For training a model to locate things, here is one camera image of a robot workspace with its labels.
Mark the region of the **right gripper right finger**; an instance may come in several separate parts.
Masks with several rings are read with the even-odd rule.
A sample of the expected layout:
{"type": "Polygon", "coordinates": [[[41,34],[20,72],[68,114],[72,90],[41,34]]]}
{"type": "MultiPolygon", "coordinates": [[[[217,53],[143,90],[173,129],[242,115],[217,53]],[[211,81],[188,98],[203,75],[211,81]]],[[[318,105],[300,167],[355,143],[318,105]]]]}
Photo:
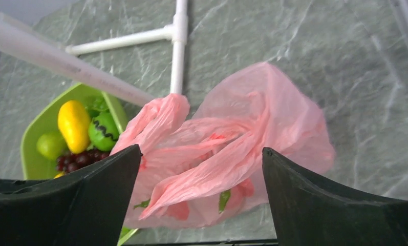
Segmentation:
{"type": "Polygon", "coordinates": [[[280,245],[408,245],[408,200],[347,187],[271,148],[262,154],[280,245]]]}

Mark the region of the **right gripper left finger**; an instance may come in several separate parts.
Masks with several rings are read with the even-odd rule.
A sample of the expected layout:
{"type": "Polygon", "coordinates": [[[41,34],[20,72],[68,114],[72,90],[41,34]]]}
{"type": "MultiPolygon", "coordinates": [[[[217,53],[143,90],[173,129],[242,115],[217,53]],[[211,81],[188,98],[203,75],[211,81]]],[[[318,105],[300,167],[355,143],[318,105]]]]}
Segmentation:
{"type": "Polygon", "coordinates": [[[127,147],[56,179],[0,179],[0,245],[117,245],[142,154],[127,147]]]}

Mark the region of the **pink plastic bag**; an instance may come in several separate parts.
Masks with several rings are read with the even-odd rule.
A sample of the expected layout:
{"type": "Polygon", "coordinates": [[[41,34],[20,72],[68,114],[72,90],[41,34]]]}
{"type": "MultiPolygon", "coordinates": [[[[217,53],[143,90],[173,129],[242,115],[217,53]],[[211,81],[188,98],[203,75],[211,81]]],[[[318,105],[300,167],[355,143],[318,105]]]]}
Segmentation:
{"type": "Polygon", "coordinates": [[[183,95],[156,98],[120,134],[113,154],[142,154],[125,227],[201,228],[267,203],[265,147],[318,174],[333,166],[322,109],[270,63],[232,74],[189,111],[183,95]]]}

